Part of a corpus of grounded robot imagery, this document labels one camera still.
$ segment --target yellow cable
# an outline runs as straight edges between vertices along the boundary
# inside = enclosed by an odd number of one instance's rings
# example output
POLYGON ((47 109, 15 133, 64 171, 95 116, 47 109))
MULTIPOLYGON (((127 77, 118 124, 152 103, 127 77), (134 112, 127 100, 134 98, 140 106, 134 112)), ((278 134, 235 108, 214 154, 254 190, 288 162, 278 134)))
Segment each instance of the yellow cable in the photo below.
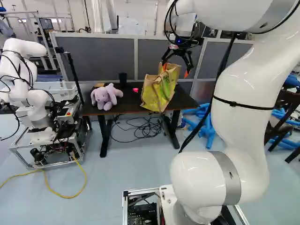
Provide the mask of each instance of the yellow cable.
POLYGON ((0 188, 2 188, 10 179, 14 178, 14 177, 19 177, 19 176, 25 176, 25 175, 28 175, 28 174, 31 174, 31 173, 36 173, 36 172, 41 172, 43 171, 43 174, 44 174, 44 178, 45 178, 45 184, 47 186, 47 188, 49 189, 49 191, 51 191, 53 194, 59 196, 59 197, 62 197, 62 198, 75 198, 77 197, 78 195, 80 195, 80 193, 84 190, 86 184, 87 184, 87 181, 88 181, 88 178, 87 178, 87 175, 86 175, 86 172, 84 171, 83 167, 79 164, 79 162, 77 161, 77 159, 75 157, 74 158, 74 161, 77 163, 77 165, 79 166, 80 170, 83 172, 84 174, 84 185, 83 187, 80 189, 79 192, 77 192, 77 194, 75 195, 72 195, 72 196, 65 196, 65 195, 62 195, 56 191, 54 191, 53 189, 51 189, 51 187, 49 186, 49 183, 48 183, 48 179, 47 179, 47 176, 46 176, 46 172, 44 170, 41 170, 41 169, 38 169, 38 170, 34 170, 34 171, 31 171, 31 172, 27 172, 27 173, 21 173, 21 174, 17 174, 17 175, 14 175, 14 176, 11 176, 10 178, 8 178, 3 184, 0 185, 0 188))

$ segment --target stuffed animal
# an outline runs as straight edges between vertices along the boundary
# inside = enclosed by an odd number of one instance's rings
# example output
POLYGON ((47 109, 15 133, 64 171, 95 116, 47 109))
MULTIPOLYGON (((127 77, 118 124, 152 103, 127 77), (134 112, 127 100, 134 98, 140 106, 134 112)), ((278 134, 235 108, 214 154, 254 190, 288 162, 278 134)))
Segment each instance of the stuffed animal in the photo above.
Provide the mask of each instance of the stuffed animal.
POLYGON ((116 97, 123 97, 123 92, 113 87, 113 83, 110 83, 106 87, 100 87, 94 89, 90 94, 92 105, 96 105, 98 109, 110 110, 113 105, 117 104, 116 97))

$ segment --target yellow shopping bag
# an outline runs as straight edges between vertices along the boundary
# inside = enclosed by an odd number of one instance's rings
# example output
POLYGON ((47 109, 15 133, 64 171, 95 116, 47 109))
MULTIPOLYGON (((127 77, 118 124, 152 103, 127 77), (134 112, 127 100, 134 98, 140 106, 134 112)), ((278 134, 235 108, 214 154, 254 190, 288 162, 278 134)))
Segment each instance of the yellow shopping bag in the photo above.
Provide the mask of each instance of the yellow shopping bag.
POLYGON ((180 66, 167 64, 163 68, 160 63, 158 70, 159 75, 145 76, 141 106, 154 112, 163 112, 174 95, 180 66))

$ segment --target floor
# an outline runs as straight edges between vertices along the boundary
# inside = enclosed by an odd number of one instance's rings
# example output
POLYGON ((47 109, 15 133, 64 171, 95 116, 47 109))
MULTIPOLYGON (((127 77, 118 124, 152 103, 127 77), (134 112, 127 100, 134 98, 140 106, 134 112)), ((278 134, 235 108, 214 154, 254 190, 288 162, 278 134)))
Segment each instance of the floor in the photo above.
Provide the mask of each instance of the floor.
MULTIPOLYGON (((113 141, 107 157, 100 158, 101 132, 96 121, 92 124, 93 132, 82 165, 88 184, 82 194, 74 199, 55 196, 47 190, 42 173, 15 178, 0 190, 0 224, 121 225, 123 190, 170 183, 169 166, 177 150, 166 136, 160 134, 126 144, 113 141)), ((12 115, 1 115, 0 125, 0 136, 5 137, 14 132, 17 123, 12 115)), ((188 133, 177 131, 181 143, 188 133)), ((124 141, 134 138, 131 131, 114 129, 112 134, 124 141)), ((8 150, 13 140, 0 143, 0 183, 13 174, 27 171, 8 150)), ((224 143, 217 137, 212 150, 222 149, 224 143)), ((205 139, 195 137, 185 150, 205 150, 205 139)), ((259 201, 241 205, 251 225, 299 224, 300 162, 285 163, 289 154, 290 151, 281 149, 267 153, 269 189, 259 201)), ((64 195, 76 193, 84 181, 76 165, 49 170, 47 176, 51 187, 64 195)))

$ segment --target computer monitor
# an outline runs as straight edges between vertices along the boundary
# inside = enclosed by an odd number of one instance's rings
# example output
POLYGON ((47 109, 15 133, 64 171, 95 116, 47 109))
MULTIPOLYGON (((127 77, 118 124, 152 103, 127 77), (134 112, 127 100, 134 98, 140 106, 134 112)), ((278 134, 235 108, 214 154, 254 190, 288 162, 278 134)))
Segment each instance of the computer monitor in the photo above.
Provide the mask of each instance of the computer monitor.
POLYGON ((40 20, 41 25, 42 25, 42 28, 43 28, 44 30, 50 30, 50 29, 53 29, 53 24, 52 24, 51 19, 40 18, 39 20, 40 20))

